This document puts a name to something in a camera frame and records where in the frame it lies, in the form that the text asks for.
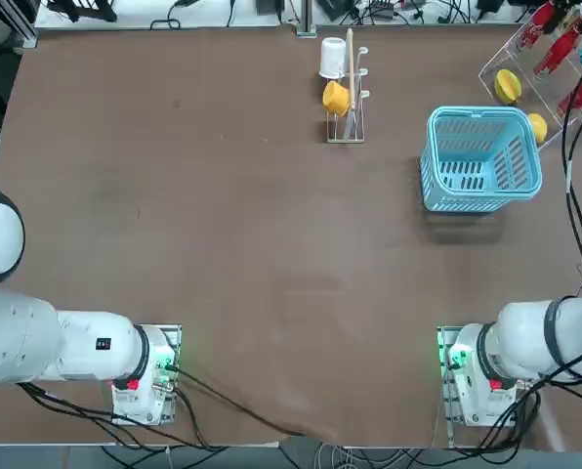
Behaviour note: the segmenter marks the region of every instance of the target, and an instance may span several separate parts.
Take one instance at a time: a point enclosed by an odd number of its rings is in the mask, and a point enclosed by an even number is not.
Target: yellow lemon
[[[532,123],[532,128],[534,129],[534,138],[537,144],[542,144],[545,142],[545,137],[547,136],[547,122],[541,114],[531,113],[527,117]]]
[[[517,76],[506,68],[495,75],[495,93],[502,103],[511,105],[521,96],[521,84]]]

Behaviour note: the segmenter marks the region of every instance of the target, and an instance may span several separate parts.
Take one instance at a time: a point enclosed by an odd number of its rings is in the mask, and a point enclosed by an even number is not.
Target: dish rack
[[[353,72],[355,107],[339,117],[335,112],[326,111],[326,141],[329,144],[361,144],[365,141],[364,100],[369,98],[369,91],[362,88],[362,77],[369,70],[360,68],[360,58],[369,53],[366,47],[359,47]],[[345,73],[337,81],[342,86],[351,89],[350,73]]]

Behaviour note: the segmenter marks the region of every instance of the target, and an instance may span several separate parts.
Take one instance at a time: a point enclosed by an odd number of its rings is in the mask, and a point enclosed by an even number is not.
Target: wire
[[[293,465],[293,467],[295,467],[295,469],[302,469],[297,462],[295,462],[293,459],[291,459],[291,456],[289,456],[289,454],[287,454],[287,452],[282,448],[281,445],[278,445],[278,449],[282,453],[282,455],[284,456],[284,458],[287,461],[289,461]]]
[[[447,5],[448,7],[450,7],[450,13],[447,15],[448,18],[451,18],[451,10],[456,10],[456,13],[458,13],[461,18],[463,19],[463,22],[466,23],[470,23],[471,22],[471,15],[468,15],[467,17],[465,17],[465,12],[462,11],[462,9],[456,5],[456,1],[453,0],[451,3],[450,2],[446,2],[445,0],[437,0],[438,3],[442,3],[443,5]]]
[[[230,22],[232,21],[232,14],[234,13],[234,1],[235,0],[230,0],[230,14],[229,20],[226,21],[226,27],[230,27]]]
[[[229,447],[218,449],[217,451],[212,452],[211,454],[204,456],[202,459],[199,459],[195,462],[188,464],[187,466],[183,467],[183,469],[191,469],[192,467],[199,466],[200,464],[205,463],[206,461],[208,461],[212,457],[217,456],[220,452],[226,451],[227,449],[229,449]]]
[[[194,445],[193,443],[187,442],[181,438],[176,437],[175,435],[171,435],[169,433],[158,430],[157,428],[155,428],[152,425],[146,425],[144,423],[141,423],[138,420],[130,418],[126,415],[118,415],[118,414],[116,414],[114,412],[110,412],[110,411],[97,410],[97,409],[84,407],[82,405],[76,405],[76,404],[73,404],[73,403],[66,401],[64,399],[59,399],[59,398],[53,397],[53,396],[49,395],[44,389],[39,388],[38,386],[35,386],[35,385],[32,385],[33,391],[29,390],[28,387],[25,387],[23,384],[20,384],[20,386],[26,391],[26,393],[34,401],[36,401],[38,404],[42,405],[43,407],[47,408],[48,410],[54,411],[56,413],[63,413],[63,414],[75,416],[78,418],[84,418],[84,419],[88,419],[91,421],[96,421],[97,424],[98,424],[98,421],[101,420],[103,423],[110,425],[110,426],[113,426],[113,427],[116,427],[116,428],[119,428],[121,431],[127,433],[129,435],[129,437],[136,444],[138,444],[142,448],[146,448],[146,450],[148,450],[150,452],[155,451],[155,449],[147,448],[147,447],[139,444],[137,439],[128,430],[123,428],[123,426],[118,425],[118,424],[113,423],[113,422],[110,422],[110,421],[103,420],[103,419],[101,419],[101,417],[110,417],[111,419],[123,420],[123,421],[129,422],[129,423],[132,423],[134,425],[137,425],[138,427],[144,428],[144,429],[148,430],[150,433],[154,433],[155,435],[159,435],[161,437],[165,437],[165,438],[168,438],[172,441],[180,443],[183,446],[197,448],[197,449],[204,449],[203,447],[200,447],[198,445]],[[70,412],[68,410],[64,410],[64,409],[58,408],[58,407],[53,407],[52,405],[48,405],[45,402],[42,402],[42,400],[48,401],[48,402],[51,402],[51,403],[54,403],[57,405],[61,405],[61,406],[64,406],[66,408],[69,408],[69,409],[72,409],[72,410],[74,410],[74,412]],[[117,437],[114,434],[112,434],[111,436],[113,438],[117,439]]]
[[[371,467],[371,469],[377,469],[376,466],[373,465],[373,461],[371,459],[369,459],[367,454],[365,454],[365,451],[363,451],[362,449],[359,449],[359,451],[360,451],[360,454],[362,454],[362,456],[364,457],[367,464],[369,464],[369,467]]]
[[[529,13],[529,5],[525,5],[525,10],[523,10],[523,13],[521,13],[521,16],[518,17],[515,22],[520,22],[523,18],[525,18],[525,15],[527,15]]]
[[[275,423],[267,420],[266,418],[264,418],[263,416],[259,415],[255,411],[253,411],[253,410],[249,409],[248,407],[246,407],[245,405],[241,405],[241,404],[233,401],[231,398],[228,398],[228,397],[224,396],[222,393],[216,391],[215,389],[213,389],[208,384],[204,383],[203,381],[201,381],[200,379],[196,378],[192,374],[187,373],[186,371],[178,368],[177,366],[173,366],[173,365],[169,364],[169,365],[167,365],[165,367],[165,369],[168,369],[170,371],[176,371],[176,372],[180,373],[182,376],[184,376],[185,378],[190,379],[191,381],[193,381],[194,383],[196,383],[198,386],[201,386],[202,388],[206,389],[207,391],[209,391],[210,393],[212,393],[216,397],[220,398],[222,401],[224,401],[227,404],[230,404],[233,407],[235,407],[235,408],[243,411],[244,413],[248,414],[249,416],[251,416],[255,420],[261,422],[264,425],[267,425],[268,427],[272,428],[273,430],[276,430],[276,431],[278,431],[280,433],[284,433],[286,435],[290,435],[290,436],[293,436],[293,437],[304,437],[304,434],[303,433],[300,433],[300,432],[296,432],[294,430],[289,430],[289,429],[283,428],[280,425],[277,425],[277,424],[275,424]]]
[[[179,388],[175,388],[174,389],[174,393],[176,393],[176,395],[179,397],[179,399],[181,401],[183,401],[183,404],[185,404],[185,407],[187,408],[187,411],[189,412],[189,417],[191,418],[191,424],[193,425],[193,432],[195,433],[195,438],[197,439],[197,441],[207,450],[209,451],[214,451],[217,449],[221,449],[222,447],[219,448],[213,448],[210,447],[205,441],[204,441],[204,437],[202,437],[202,432],[200,431],[200,427],[197,424],[197,419],[195,418],[195,412],[193,411],[193,406],[191,405],[191,401],[188,399],[187,394],[185,393],[185,391],[179,389]]]
[[[373,464],[391,464],[394,459],[397,459],[399,456],[403,455],[401,449],[396,449],[395,452],[392,455],[390,455],[389,457],[386,457],[384,459],[372,459],[372,458],[368,457],[367,454],[365,454],[364,450],[359,449],[359,451],[360,451],[360,454],[362,454],[362,457],[354,456],[355,458],[361,459],[361,460],[364,460],[366,462],[373,463]]]
[[[582,75],[580,76],[577,85],[575,86],[575,88],[573,89],[569,96],[568,106],[566,107],[566,112],[564,114],[564,122],[562,124],[561,152],[562,152],[562,167],[564,170],[564,176],[566,177],[566,185],[568,188],[567,194],[565,196],[566,208],[569,216],[569,222],[571,224],[571,229],[575,237],[575,242],[577,244],[577,248],[582,259],[582,239],[580,237],[580,233],[577,230],[572,207],[575,208],[575,213],[577,214],[581,233],[582,233],[582,210],[580,208],[577,194],[575,193],[575,189],[571,181],[571,171],[570,171],[570,169],[572,169],[573,152],[577,145],[577,141],[582,133],[582,122],[580,123],[578,130],[573,138],[573,142],[571,143],[571,148],[569,150],[568,156],[566,154],[566,132],[568,129],[569,116],[573,108],[573,103],[575,102],[575,97],[577,96],[577,91],[581,88],[581,86],[582,86]]]
[[[350,15],[352,11],[348,11],[346,13],[346,15],[343,17],[343,19],[341,20],[341,22],[339,23],[339,26],[342,26],[344,22],[346,22],[346,19],[348,18],[348,16]]]
[[[408,20],[406,19],[406,17],[405,17],[405,16],[404,16],[402,13],[400,13],[400,12],[395,12],[395,16],[396,16],[396,17],[400,17],[400,18],[402,18],[402,19],[404,20],[404,22],[406,23],[406,25],[407,25],[407,26],[409,26],[409,25],[410,25],[410,22],[408,22]]]
[[[122,461],[121,459],[119,459],[115,454],[112,454],[111,452],[108,451],[108,449],[106,449],[105,447],[100,447],[101,451],[106,454],[108,457],[110,457],[112,460],[114,460],[115,462],[117,462],[119,465],[121,465],[124,469],[131,469],[134,468],[135,466],[137,466],[138,464],[147,461],[148,459],[150,459],[153,456],[156,456],[157,454],[160,454],[161,452],[165,452],[165,449],[159,449],[156,452],[149,452],[148,454],[146,454],[143,457],[140,457],[139,459],[137,459],[136,461],[127,463]]]
[[[293,10],[293,16],[295,17],[295,21],[302,22],[302,20],[300,20],[300,17],[298,15],[297,10],[295,9],[295,5],[293,4],[293,0],[289,0],[289,4],[291,5],[291,10]]]
[[[181,29],[183,27],[181,22],[176,20],[175,18],[170,18],[170,17],[172,16],[172,11],[174,11],[175,8],[181,6],[180,4],[182,1],[183,0],[177,0],[176,2],[174,2],[174,4],[167,11],[167,18],[165,20],[154,20],[153,22],[151,22],[150,23],[150,31],[153,31],[154,27],[157,24],[167,24],[167,27],[170,29]]]
[[[39,405],[41,405],[44,408],[47,408],[48,410],[51,410],[51,411],[53,411],[55,413],[61,413],[61,414],[64,414],[64,415],[70,415],[70,416],[73,416],[73,417],[76,417],[76,418],[85,418],[85,419],[88,419],[88,420],[92,421],[93,423],[95,423],[96,425],[98,425],[101,429],[103,429],[103,431],[105,431],[106,433],[108,433],[117,443],[119,443],[121,446],[123,446],[125,448],[134,449],[134,450],[136,450],[136,449],[144,449],[144,450],[149,451],[149,452],[155,452],[155,449],[148,448],[145,445],[141,444],[137,440],[137,438],[131,432],[129,432],[125,428],[120,427],[119,425],[117,425],[117,424],[115,424],[115,423],[113,423],[111,421],[107,421],[107,420],[105,420],[103,418],[99,418],[99,417],[89,416],[89,415],[85,414],[82,411],[71,412],[71,411],[68,411],[68,410],[63,410],[62,408],[57,408],[57,407],[54,407],[52,405],[48,405],[48,404],[40,401],[39,397],[36,394],[37,391],[35,389],[41,389],[41,388],[38,388],[37,386],[35,386],[33,384],[30,384],[30,383],[21,383],[21,384],[19,384],[19,386],[36,403],[38,403]],[[102,422],[102,423],[104,423],[106,425],[109,425],[111,427],[114,427],[114,428],[116,428],[118,430],[121,430],[122,432],[126,433],[130,437],[130,439],[135,443],[135,445],[137,445],[137,446],[135,448],[131,447],[129,444],[125,443],[121,438],[119,438],[113,432],[111,432],[110,430],[108,430],[107,428],[105,428],[100,422]]]
[[[421,453],[424,451],[425,451],[424,449],[419,449],[419,452],[417,453],[417,455],[415,457],[421,456]],[[410,461],[408,461],[408,464],[406,465],[406,467],[404,469],[410,469],[410,466],[412,466],[413,462],[415,462],[415,460],[411,457]]]
[[[417,4],[415,3],[415,0],[410,0],[410,3],[412,3],[412,6],[415,7],[415,10],[417,10],[417,14],[415,15],[415,17],[421,19],[421,24],[425,24],[426,22],[424,21],[424,12],[422,12],[419,9]]]

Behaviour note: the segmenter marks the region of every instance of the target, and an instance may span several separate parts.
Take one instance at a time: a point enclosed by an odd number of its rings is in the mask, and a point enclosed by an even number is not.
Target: plastic container
[[[527,116],[515,107],[439,107],[421,156],[426,208],[492,212],[529,200],[543,181]]]

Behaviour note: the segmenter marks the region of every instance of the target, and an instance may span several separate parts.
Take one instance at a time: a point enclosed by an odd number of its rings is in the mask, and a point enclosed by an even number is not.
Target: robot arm
[[[0,383],[111,381],[114,413],[158,424],[172,391],[165,365],[175,358],[156,326],[113,313],[56,311],[0,289]]]
[[[536,381],[582,354],[582,298],[511,303],[495,323],[464,326],[449,351],[467,425],[493,425]],[[582,362],[556,381],[582,382]]]

